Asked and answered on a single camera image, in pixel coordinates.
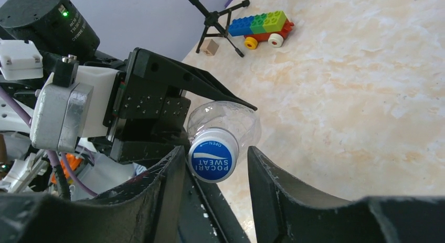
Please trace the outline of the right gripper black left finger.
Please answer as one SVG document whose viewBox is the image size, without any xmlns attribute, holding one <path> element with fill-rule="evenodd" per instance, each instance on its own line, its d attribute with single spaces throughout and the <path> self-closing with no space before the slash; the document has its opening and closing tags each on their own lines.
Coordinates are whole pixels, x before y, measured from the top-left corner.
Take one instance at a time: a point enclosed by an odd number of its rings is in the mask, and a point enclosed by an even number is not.
<svg viewBox="0 0 445 243">
<path fill-rule="evenodd" d="M 93 199 L 1 195 L 1 242 L 175 242 L 185 151 Z"/>
</svg>

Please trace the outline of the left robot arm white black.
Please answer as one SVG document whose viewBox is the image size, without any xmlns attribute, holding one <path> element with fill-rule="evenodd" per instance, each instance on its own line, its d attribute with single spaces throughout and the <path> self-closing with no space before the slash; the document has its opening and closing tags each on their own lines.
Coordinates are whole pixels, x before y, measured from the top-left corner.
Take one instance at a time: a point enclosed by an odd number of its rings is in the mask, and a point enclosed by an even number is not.
<svg viewBox="0 0 445 243">
<path fill-rule="evenodd" d="M 70 0 L 7 0 L 1 6 L 1 35 L 33 41 L 50 58 L 48 68 L 55 66 L 57 55 L 73 54 L 84 68 L 118 72 L 100 119 L 107 129 L 115 121 L 122 125 L 112 130 L 109 142 L 102 134 L 91 141 L 121 164 L 154 164 L 175 146 L 189 150 L 183 127 L 190 107 L 187 91 L 246 104 L 209 72 L 149 50 L 136 48 L 123 61 L 99 52 L 99 37 Z"/>
</svg>

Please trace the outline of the clear bottle white cap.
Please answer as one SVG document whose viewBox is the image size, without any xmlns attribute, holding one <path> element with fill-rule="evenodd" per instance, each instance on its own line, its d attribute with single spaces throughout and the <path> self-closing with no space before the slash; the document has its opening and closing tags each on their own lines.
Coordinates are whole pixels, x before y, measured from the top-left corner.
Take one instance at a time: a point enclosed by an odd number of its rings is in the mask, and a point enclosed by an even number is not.
<svg viewBox="0 0 445 243">
<path fill-rule="evenodd" d="M 239 155 L 249 146 L 258 144 L 261 138 L 261 122 L 256 111 L 230 101 L 213 101 L 197 107 L 189 115 L 187 133 L 191 142 L 210 128 L 221 128 L 234 135 L 239 146 Z"/>
</svg>

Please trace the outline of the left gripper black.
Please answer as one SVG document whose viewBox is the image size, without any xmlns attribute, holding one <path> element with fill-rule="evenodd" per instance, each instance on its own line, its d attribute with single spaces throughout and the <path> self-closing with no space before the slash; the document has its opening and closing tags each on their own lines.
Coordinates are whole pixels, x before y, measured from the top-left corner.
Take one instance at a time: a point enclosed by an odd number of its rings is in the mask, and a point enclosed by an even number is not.
<svg viewBox="0 0 445 243">
<path fill-rule="evenodd" d="M 118 89 L 110 157 L 118 163 L 156 163 L 174 147 L 190 148 L 184 122 L 190 100 L 184 90 L 214 101 L 230 101 L 254 111 L 211 73 L 152 51 L 135 48 Z"/>
</svg>

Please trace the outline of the white blue bottle cap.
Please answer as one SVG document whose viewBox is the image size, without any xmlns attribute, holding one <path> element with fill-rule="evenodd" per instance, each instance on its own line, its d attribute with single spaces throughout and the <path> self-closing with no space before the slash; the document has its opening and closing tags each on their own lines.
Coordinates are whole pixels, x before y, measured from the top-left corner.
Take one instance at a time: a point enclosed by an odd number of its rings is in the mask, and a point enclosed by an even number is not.
<svg viewBox="0 0 445 243">
<path fill-rule="evenodd" d="M 232 175 L 238 157 L 239 145 L 232 133 L 222 128 L 208 128 L 193 140 L 188 165 L 199 180 L 219 183 Z"/>
</svg>

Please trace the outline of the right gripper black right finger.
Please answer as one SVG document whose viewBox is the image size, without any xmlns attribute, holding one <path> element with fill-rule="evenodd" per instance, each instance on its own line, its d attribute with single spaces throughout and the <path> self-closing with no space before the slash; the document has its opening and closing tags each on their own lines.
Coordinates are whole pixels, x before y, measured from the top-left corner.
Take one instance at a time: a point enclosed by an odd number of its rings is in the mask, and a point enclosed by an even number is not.
<svg viewBox="0 0 445 243">
<path fill-rule="evenodd" d="M 444 242 L 443 196 L 325 193 L 248 148 L 248 176 L 258 242 Z"/>
</svg>

